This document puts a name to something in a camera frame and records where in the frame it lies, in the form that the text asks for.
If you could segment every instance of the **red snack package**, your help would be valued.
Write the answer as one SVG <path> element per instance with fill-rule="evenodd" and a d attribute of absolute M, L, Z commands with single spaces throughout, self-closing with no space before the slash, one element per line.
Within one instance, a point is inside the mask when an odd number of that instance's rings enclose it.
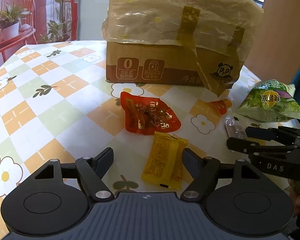
<path fill-rule="evenodd" d="M 172 109 L 159 98 L 121 92 L 120 103 L 126 113 L 126 130 L 129 132 L 153 135 L 155 131 L 173 132 L 181 126 Z"/>

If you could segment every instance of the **green snack package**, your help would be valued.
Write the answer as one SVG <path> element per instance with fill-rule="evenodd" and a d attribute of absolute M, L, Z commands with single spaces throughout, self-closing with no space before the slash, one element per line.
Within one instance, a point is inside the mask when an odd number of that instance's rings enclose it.
<path fill-rule="evenodd" d="M 285 122 L 300 119 L 300 106 L 293 99 L 295 86 L 277 80 L 254 85 L 237 113 L 262 122 Z"/>

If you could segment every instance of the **white flower pot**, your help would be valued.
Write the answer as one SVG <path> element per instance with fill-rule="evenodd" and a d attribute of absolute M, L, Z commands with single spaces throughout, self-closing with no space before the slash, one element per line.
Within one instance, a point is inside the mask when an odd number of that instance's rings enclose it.
<path fill-rule="evenodd" d="M 11 25 L 1 30 L 2 37 L 5 41 L 8 41 L 19 35 L 19 23 Z"/>

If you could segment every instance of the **metal screw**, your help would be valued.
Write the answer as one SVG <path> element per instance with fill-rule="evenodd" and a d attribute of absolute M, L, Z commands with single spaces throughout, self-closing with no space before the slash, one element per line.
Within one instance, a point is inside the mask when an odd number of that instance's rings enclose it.
<path fill-rule="evenodd" d="M 199 197 L 199 193 L 194 190 L 188 190 L 185 193 L 183 193 L 183 195 L 186 198 L 191 198 L 191 199 Z"/>
<path fill-rule="evenodd" d="M 111 193 L 107 190 L 100 190 L 96 193 L 97 198 L 109 198 L 111 196 Z"/>

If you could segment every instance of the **tablecloth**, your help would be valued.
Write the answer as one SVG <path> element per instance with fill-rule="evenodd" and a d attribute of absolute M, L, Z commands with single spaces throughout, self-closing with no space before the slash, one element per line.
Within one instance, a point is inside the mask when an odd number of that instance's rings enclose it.
<path fill-rule="evenodd" d="M 125 130 L 122 91 L 161 98 L 182 123 L 171 134 L 188 139 L 188 147 L 200 157 L 209 155 L 224 163 L 248 159 L 227 149 L 224 117 L 214 116 L 208 104 L 228 96 L 238 106 L 259 81 L 246 67 L 230 92 L 217 98 L 206 88 L 186 86 L 192 82 L 186 76 L 185 86 L 108 83 L 105 57 L 105 41 L 26 45 L 0 67 L 0 205 L 48 160 L 72 163 L 83 156 L 94 157 L 106 147 L 113 148 L 114 163 L 103 181 L 114 193 L 167 191 L 141 180 L 154 137 Z M 244 126 L 281 125 L 238 118 Z M 299 127 L 294 120 L 284 125 Z M 182 175 L 184 190 L 192 178 L 185 169 Z M 281 188 L 287 187 L 285 179 L 270 177 Z M 229 182 L 222 180 L 218 187 Z M 65 183 L 78 187 L 73 179 Z M 7 233 L 0 214 L 0 239 Z"/>

